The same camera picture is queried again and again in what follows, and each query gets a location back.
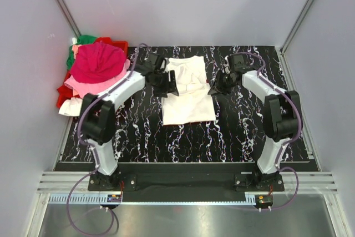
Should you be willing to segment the white coca-cola t-shirt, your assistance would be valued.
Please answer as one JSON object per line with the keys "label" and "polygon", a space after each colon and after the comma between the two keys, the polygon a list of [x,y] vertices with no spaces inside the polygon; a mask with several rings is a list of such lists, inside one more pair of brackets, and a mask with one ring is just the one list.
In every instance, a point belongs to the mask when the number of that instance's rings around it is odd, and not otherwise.
{"label": "white coca-cola t-shirt", "polygon": [[168,94],[161,100],[163,125],[215,121],[204,57],[169,58],[166,68],[175,72],[179,95]]}

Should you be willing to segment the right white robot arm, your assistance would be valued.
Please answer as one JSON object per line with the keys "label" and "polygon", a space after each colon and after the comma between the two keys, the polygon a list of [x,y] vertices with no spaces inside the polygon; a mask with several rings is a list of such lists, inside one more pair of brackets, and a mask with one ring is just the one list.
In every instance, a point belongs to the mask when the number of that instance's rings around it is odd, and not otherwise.
{"label": "right white robot arm", "polygon": [[228,65],[217,72],[208,95],[228,95],[239,85],[251,91],[263,103],[263,130],[266,140],[253,172],[239,186],[265,190],[278,181],[280,161],[288,144],[296,141],[303,121],[300,95],[287,91],[262,75],[266,63],[250,52],[238,52],[227,57]]}

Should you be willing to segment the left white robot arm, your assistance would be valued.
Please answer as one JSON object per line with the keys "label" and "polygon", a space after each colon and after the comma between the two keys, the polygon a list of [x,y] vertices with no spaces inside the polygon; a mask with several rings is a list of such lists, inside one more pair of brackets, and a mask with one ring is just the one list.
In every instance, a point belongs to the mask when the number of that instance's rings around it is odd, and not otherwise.
{"label": "left white robot arm", "polygon": [[93,151],[95,172],[102,175],[100,183],[107,190],[119,186],[120,177],[115,174],[118,164],[114,157],[112,138],[116,132],[116,111],[136,92],[149,85],[153,96],[166,98],[178,96],[175,72],[167,70],[168,60],[150,53],[143,64],[133,62],[125,76],[99,94],[88,93],[83,98],[78,124],[78,140]]}

